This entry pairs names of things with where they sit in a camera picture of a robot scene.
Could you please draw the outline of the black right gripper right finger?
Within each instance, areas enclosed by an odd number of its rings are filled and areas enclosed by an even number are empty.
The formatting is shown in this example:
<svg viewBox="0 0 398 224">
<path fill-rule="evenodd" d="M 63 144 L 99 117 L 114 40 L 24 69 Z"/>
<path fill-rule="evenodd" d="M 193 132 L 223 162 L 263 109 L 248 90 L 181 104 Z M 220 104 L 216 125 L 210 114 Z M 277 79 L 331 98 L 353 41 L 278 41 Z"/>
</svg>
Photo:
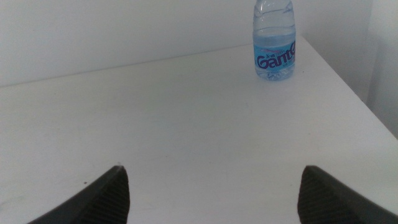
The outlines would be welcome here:
<svg viewBox="0 0 398 224">
<path fill-rule="evenodd" d="M 306 166 L 302 172 L 297 211 L 304 224 L 397 224 L 396 214 L 317 166 Z"/>
</svg>

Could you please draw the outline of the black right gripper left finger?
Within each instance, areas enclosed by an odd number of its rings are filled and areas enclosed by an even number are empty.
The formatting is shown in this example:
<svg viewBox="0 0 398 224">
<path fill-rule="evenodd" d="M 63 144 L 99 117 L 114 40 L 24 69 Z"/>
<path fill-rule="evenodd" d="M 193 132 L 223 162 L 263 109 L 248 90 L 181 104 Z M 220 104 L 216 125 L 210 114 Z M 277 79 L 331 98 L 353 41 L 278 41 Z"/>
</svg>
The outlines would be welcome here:
<svg viewBox="0 0 398 224">
<path fill-rule="evenodd" d="M 126 224 L 129 209 L 127 172 L 124 166 L 114 166 L 82 191 L 31 222 Z"/>
</svg>

